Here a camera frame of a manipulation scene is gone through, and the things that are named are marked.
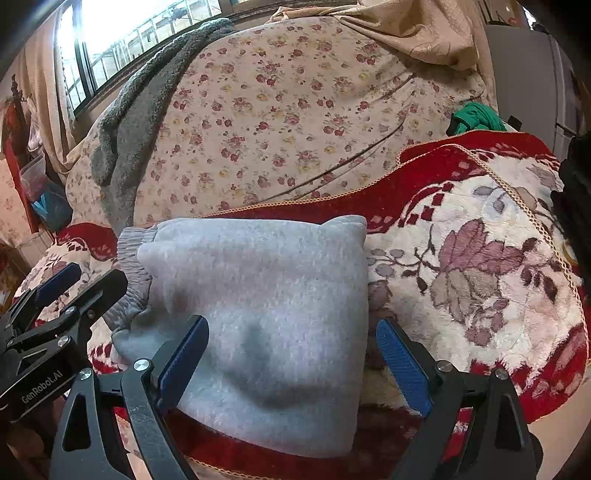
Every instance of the blue gripper pad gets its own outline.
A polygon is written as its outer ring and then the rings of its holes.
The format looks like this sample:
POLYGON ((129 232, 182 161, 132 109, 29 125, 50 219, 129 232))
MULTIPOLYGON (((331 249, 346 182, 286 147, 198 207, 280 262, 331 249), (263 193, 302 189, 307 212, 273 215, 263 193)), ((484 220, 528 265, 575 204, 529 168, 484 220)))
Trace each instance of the blue gripper pad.
POLYGON ((156 408, 160 413, 178 405, 187 384, 209 341, 209 325, 203 317, 194 322, 192 327, 180 342, 175 354, 160 377, 160 396, 156 408))
POLYGON ((387 320, 380 320, 375 333, 379 351, 396 379, 408 405, 427 417, 431 412, 431 399, 427 377, 407 347, 387 320))
POLYGON ((40 309, 49 306, 51 302, 56 301, 60 295, 80 280, 81 276, 82 270, 80 269, 80 265, 77 263, 68 263, 49 280, 37 287, 35 306, 40 309))

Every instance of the gray fleece fabric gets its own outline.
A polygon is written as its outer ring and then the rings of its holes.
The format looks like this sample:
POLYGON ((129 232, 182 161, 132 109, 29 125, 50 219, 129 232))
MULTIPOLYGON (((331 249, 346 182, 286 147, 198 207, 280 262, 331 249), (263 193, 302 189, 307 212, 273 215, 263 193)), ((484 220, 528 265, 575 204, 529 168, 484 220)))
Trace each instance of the gray fleece fabric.
POLYGON ((183 73, 204 47, 234 31, 227 18, 219 18, 173 40, 129 79, 101 120, 90 166, 117 235, 133 225, 135 195, 183 73))
POLYGON ((104 316, 127 363, 193 314, 209 344, 180 410, 226 435, 308 457, 351 449, 368 330, 360 216, 176 219, 126 228, 128 291, 104 316))

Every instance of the leaf pattern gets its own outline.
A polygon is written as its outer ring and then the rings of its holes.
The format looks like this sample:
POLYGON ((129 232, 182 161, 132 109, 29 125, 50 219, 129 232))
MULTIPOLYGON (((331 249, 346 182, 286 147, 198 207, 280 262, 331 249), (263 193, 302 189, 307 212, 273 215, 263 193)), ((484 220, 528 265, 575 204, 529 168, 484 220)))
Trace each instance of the leaf pattern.
POLYGON ((487 243, 487 234, 482 219, 451 231, 439 251, 441 271, 430 286, 433 305, 447 308, 464 325, 483 301, 500 295, 499 275, 516 270, 524 259, 516 247, 499 240, 487 243))

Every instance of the beige cloth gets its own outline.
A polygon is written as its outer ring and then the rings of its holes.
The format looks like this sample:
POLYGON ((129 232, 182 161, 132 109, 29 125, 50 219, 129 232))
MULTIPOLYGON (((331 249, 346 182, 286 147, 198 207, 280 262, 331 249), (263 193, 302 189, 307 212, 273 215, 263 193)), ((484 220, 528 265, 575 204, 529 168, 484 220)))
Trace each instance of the beige cloth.
POLYGON ((66 88, 57 34, 64 6, 58 8, 27 40, 18 53, 17 81, 32 102, 41 139, 51 165, 65 182, 74 164, 66 158, 76 145, 67 111, 66 88))
POLYGON ((359 0, 342 7, 279 7, 268 20, 330 15, 347 27, 426 63, 474 68, 495 109, 491 52, 473 0, 359 0))

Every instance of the floral fabric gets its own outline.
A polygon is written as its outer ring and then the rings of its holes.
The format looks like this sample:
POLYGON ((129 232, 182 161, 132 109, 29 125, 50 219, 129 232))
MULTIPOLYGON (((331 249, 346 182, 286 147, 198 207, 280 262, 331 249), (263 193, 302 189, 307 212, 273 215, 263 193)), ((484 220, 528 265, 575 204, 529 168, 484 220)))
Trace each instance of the floral fabric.
MULTIPOLYGON (((349 195, 214 215, 317 223, 343 213, 363 215, 368 221, 369 338, 378 319, 395 317, 413 340, 459 370, 487 374, 506 368, 528 422, 552 412, 582 382, 589 354, 574 288, 580 279, 563 262, 560 227, 547 200, 549 189, 561 187, 556 159, 530 135, 475 131, 405 149, 398 162, 395 171, 349 195), (544 226, 537 228, 528 210, 544 226)), ((100 229, 82 224, 69 232, 78 227, 100 229)), ((88 280, 116 266, 112 232, 104 241, 98 240, 99 231, 69 232, 50 248, 20 293, 68 261, 84 265, 88 280)), ((55 316, 67 299, 59 302, 42 313, 43 319, 55 316)), ((100 372, 124 367, 102 320, 95 324, 89 358, 100 372)), ((468 422, 460 416, 452 446, 460 444, 468 422)), ((124 419, 119 425, 134 451, 129 425, 124 419)), ((385 478, 419 421, 370 341, 358 436, 351 453, 329 465, 239 443, 188 417, 169 419, 169 425, 182 451, 196 460, 194 468, 206 463, 243 476, 343 480, 361 473, 385 478)))
MULTIPOLYGON (((334 18, 302 18, 206 47, 178 84, 139 185, 134 224, 351 192, 406 145, 445 137, 486 101, 480 76, 389 50, 334 18)), ((90 155, 67 184, 73 222, 107 225, 90 155)))
POLYGON ((27 214, 5 160, 0 160, 0 242, 17 247, 31 238, 27 214))

